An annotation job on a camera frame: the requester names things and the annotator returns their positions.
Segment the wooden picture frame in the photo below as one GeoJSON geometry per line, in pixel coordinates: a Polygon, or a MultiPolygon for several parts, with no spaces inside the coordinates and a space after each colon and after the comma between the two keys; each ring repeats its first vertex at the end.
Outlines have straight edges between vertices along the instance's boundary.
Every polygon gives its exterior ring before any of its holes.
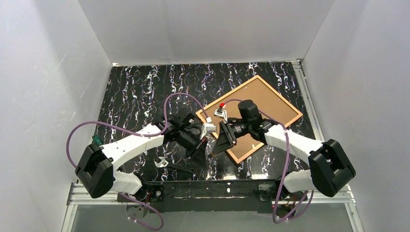
{"type": "MultiPolygon", "coordinates": [[[[219,108],[221,103],[225,103],[224,109],[227,111],[227,116],[240,118],[237,107],[239,102],[227,102],[230,99],[252,100],[258,109],[284,124],[286,127],[289,127],[303,115],[295,106],[258,75],[208,103],[204,107],[204,110],[200,109],[196,112],[196,115],[203,122],[206,122],[205,114],[207,114],[211,117],[212,123],[218,125],[222,119],[215,117],[214,112],[219,108]]],[[[247,134],[238,138],[236,145],[228,149],[226,153],[236,164],[239,164],[263,146],[263,143],[254,140],[247,134]]]]}

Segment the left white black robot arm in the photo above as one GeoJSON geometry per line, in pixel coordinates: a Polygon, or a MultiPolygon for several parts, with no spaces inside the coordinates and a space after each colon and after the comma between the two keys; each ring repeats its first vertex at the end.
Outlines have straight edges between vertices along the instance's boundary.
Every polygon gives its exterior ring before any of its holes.
{"type": "Polygon", "coordinates": [[[143,153],[176,142],[187,151],[190,159],[205,160],[206,135],[216,128],[207,118],[199,126],[197,116],[190,111],[176,115],[165,115],[155,119],[142,130],[116,142],[99,145],[93,141],[88,145],[75,168],[75,174],[91,198],[99,198],[113,191],[137,196],[147,188],[140,174],[125,173],[120,167],[143,153]]]}

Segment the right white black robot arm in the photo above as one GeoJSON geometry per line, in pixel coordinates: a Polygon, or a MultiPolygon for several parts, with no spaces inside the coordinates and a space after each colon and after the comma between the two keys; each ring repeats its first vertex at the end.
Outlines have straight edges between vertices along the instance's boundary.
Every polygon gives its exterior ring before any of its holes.
{"type": "Polygon", "coordinates": [[[286,155],[294,155],[309,165],[302,171],[286,171],[277,180],[277,193],[319,191],[327,197],[334,197],[355,176],[356,170],[341,144],[333,139],[320,141],[307,138],[291,130],[262,112],[252,100],[240,101],[239,118],[228,117],[224,104],[215,110],[214,116],[222,118],[219,135],[212,154],[226,151],[237,144],[237,140],[250,135],[265,145],[280,148],[286,155]]]}

